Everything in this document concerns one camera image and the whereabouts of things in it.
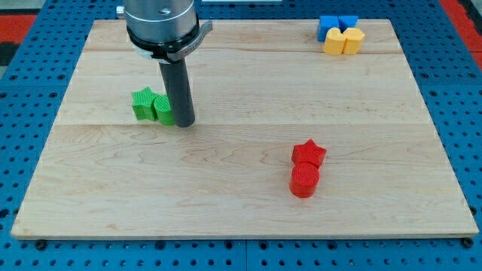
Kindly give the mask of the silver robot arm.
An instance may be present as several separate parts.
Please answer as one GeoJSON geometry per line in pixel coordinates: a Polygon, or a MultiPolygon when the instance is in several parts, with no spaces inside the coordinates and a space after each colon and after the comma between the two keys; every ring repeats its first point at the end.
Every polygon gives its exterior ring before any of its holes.
{"type": "Polygon", "coordinates": [[[135,52],[164,64],[183,60],[213,30],[211,20],[200,23],[194,0],[123,0],[116,14],[135,52]]]}

